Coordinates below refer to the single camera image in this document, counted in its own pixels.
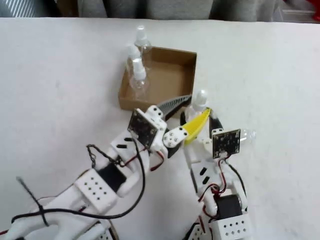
black cable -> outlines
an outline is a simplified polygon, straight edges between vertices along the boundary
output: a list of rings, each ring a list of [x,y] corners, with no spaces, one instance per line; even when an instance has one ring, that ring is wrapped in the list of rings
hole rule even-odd
[[[23,179],[21,177],[17,177],[16,180],[23,186],[23,188],[29,193],[29,195],[31,196],[31,198],[35,201],[35,203],[37,204],[38,208],[39,208],[39,212],[41,214],[41,217],[43,219],[44,224],[49,227],[49,224],[46,220],[45,217],[45,213],[44,213],[44,207],[39,203],[39,201],[36,199],[36,197],[34,196],[34,194],[31,192],[31,190],[27,187],[27,185],[25,184],[25,182],[23,181]]]
[[[109,216],[103,216],[103,215],[96,215],[96,214],[90,214],[90,213],[85,213],[85,212],[79,212],[79,211],[74,211],[74,210],[70,210],[70,209],[66,209],[66,208],[44,209],[42,211],[42,213],[43,214],[47,214],[47,213],[70,213],[70,214],[79,215],[79,216],[88,217],[88,218],[94,218],[94,219],[118,219],[118,218],[122,218],[123,216],[129,214],[138,205],[138,203],[140,202],[140,200],[141,200],[141,198],[142,198],[142,196],[143,196],[143,194],[145,192],[145,187],[146,187],[146,174],[145,174],[144,164],[142,162],[141,155],[139,153],[137,142],[136,142],[135,139],[132,139],[132,140],[133,140],[133,143],[135,145],[137,158],[138,158],[140,166],[141,166],[141,171],[142,171],[142,189],[141,189],[140,195],[138,196],[137,200],[135,201],[135,203],[128,210],[126,210],[126,211],[124,211],[122,213],[116,214],[116,215],[109,215]],[[17,216],[12,218],[11,223],[13,223],[17,219],[38,216],[38,215],[41,215],[42,213],[40,211],[37,211],[37,212],[31,212],[31,213],[17,215]]]
[[[244,184],[244,181],[242,180],[241,176],[240,176],[240,173],[237,171],[237,169],[234,168],[234,166],[232,166],[229,162],[227,162],[227,160],[225,160],[225,163],[231,168],[231,170],[238,176],[239,180],[240,180],[240,183],[241,183],[241,186],[242,186],[242,189],[244,191],[244,195],[247,196],[247,193],[246,193],[246,188],[245,188],[245,184]]]
[[[95,150],[97,150],[98,153],[100,153],[102,156],[104,156],[106,159],[108,159],[110,161],[110,163],[113,163],[115,165],[120,165],[120,167],[124,167],[124,165],[121,165],[121,160],[114,160],[112,157],[110,157],[109,155],[107,155],[105,152],[103,152],[102,150],[100,150],[100,148],[98,148],[96,145],[94,144],[88,144],[86,146],[86,149],[88,150],[91,162],[92,162],[92,168],[94,169],[96,167],[96,155],[93,154],[91,152],[90,148],[94,148]]]

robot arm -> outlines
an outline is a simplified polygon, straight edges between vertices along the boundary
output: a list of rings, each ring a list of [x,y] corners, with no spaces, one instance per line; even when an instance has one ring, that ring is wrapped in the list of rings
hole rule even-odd
[[[102,233],[101,230],[109,228],[108,219],[129,213],[142,197],[146,175],[155,169],[150,167],[149,152],[163,159],[170,158],[188,136],[181,127],[169,131],[162,118],[163,112],[157,106],[151,106],[146,112],[139,109],[133,111],[128,130],[111,142],[105,154],[107,158],[95,161],[91,153],[94,168],[84,172],[44,206],[44,211],[14,217],[5,239],[23,238],[46,225],[59,226],[54,240],[95,239],[97,234]],[[141,176],[143,188],[134,206],[122,214],[106,216],[117,199],[125,197]]]
[[[203,202],[198,220],[185,240],[250,239],[248,201],[239,173],[227,159],[240,150],[240,129],[224,131],[211,113],[210,137],[184,148],[195,191]]]
[[[222,219],[218,218],[222,216],[224,208],[221,205],[225,205],[225,202],[222,196],[219,195],[217,198],[217,194],[214,193],[215,190],[230,189],[232,194],[237,196],[238,203],[233,196],[229,206],[230,204],[240,205],[240,211],[244,216],[247,199],[239,179],[236,174],[230,171],[226,161],[222,161],[223,157],[219,155],[218,159],[213,159],[212,155],[216,151],[208,148],[209,145],[214,145],[211,139],[203,142],[193,141],[211,111],[207,109],[202,116],[194,121],[168,130],[165,120],[172,116],[173,112],[184,102],[190,101],[190,97],[185,96],[183,100],[176,99],[175,101],[176,105],[173,107],[166,102],[159,107],[153,105],[146,112],[142,112],[140,109],[133,111],[127,130],[110,143],[105,154],[107,158],[95,161],[92,154],[91,159],[95,161],[94,168],[84,172],[68,189],[44,206],[44,216],[40,211],[36,211],[32,216],[22,215],[15,219],[5,235],[5,240],[23,238],[37,229],[44,228],[46,222],[48,225],[59,226],[58,234],[54,240],[96,239],[110,227],[108,220],[123,217],[138,204],[144,193],[146,175],[159,166],[159,164],[154,167],[150,166],[150,153],[160,156],[163,161],[173,156],[183,143],[188,144],[184,149],[185,156],[199,201],[204,202],[201,213],[202,221],[205,223],[203,231],[207,229],[207,233],[209,233],[210,229],[215,229],[214,239],[238,239],[221,237],[225,233],[219,231],[220,225],[218,224],[217,227],[216,224],[221,223]],[[219,120],[217,121],[212,126],[220,124]],[[141,177],[143,187],[134,205],[124,213],[107,215],[117,203],[117,199],[125,197]]]

circuit board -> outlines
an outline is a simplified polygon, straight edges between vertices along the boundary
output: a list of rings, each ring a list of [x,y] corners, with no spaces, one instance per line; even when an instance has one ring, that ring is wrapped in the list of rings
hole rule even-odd
[[[240,129],[212,134],[213,158],[219,158],[220,154],[237,154],[240,151]]]
[[[137,140],[147,149],[150,149],[158,131],[147,117],[145,117],[143,113],[137,111],[137,109],[132,112],[128,130],[134,132]]]

cardboard box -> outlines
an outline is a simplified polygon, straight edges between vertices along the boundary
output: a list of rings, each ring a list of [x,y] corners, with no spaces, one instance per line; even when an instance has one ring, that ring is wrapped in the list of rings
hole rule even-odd
[[[147,72],[149,87],[146,100],[133,98],[134,92],[125,71],[118,93],[122,109],[132,111],[140,108],[146,111],[151,105],[192,94],[197,60],[195,52],[153,47],[151,56],[151,69]]]

red wire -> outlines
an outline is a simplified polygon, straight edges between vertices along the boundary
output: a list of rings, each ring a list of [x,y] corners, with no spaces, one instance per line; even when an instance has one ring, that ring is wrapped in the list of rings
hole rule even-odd
[[[0,236],[1,236],[1,235],[5,235],[8,231],[9,231],[9,230],[1,231],[1,232],[0,232]]]
[[[129,161],[127,161],[124,166],[127,166],[130,162],[132,162],[135,158],[137,157],[137,155],[133,156],[132,158],[129,159]]]
[[[212,231],[212,228],[209,227],[209,229],[210,229],[210,233],[211,233],[211,240],[214,240],[214,233],[213,233],[213,231]]]
[[[216,216],[211,216],[209,213],[206,211],[206,205],[203,205],[202,211],[205,215],[207,215],[209,218],[215,218]]]
[[[224,187],[223,189],[219,192],[220,194],[224,193],[227,189],[227,182],[226,182],[226,178],[225,178],[225,175],[224,175],[224,172],[222,171],[222,168],[221,168],[221,162],[228,159],[229,157],[226,157],[224,159],[221,159],[219,160],[218,162],[218,165],[219,165],[219,168],[220,168],[220,172],[221,172],[221,177],[222,177],[222,180],[223,180],[223,184],[224,184]]]
[[[199,215],[199,222],[200,222],[202,231],[203,231],[204,233],[206,233],[205,225],[204,225],[204,222],[202,221],[202,217],[201,217],[200,215]]]
[[[151,168],[150,168],[150,171],[151,171],[151,172],[157,170],[157,169],[164,163],[164,161],[165,161],[165,157],[164,157],[159,151],[157,151],[156,153],[160,156],[161,162],[160,162],[159,164],[151,167]]]
[[[210,184],[206,187],[206,189],[204,190],[204,192],[202,193],[202,195],[199,197],[199,199],[198,199],[198,202],[199,202],[199,203],[203,200],[203,198],[204,198],[205,193],[207,192],[207,190],[210,189],[210,188],[212,188],[212,187],[216,187],[217,189],[219,189],[219,186],[218,186],[217,184],[215,184],[215,183],[210,183]],[[217,190],[215,190],[215,189],[213,188],[213,193],[214,193],[214,194],[218,194],[218,193],[219,193],[219,190],[217,191]]]

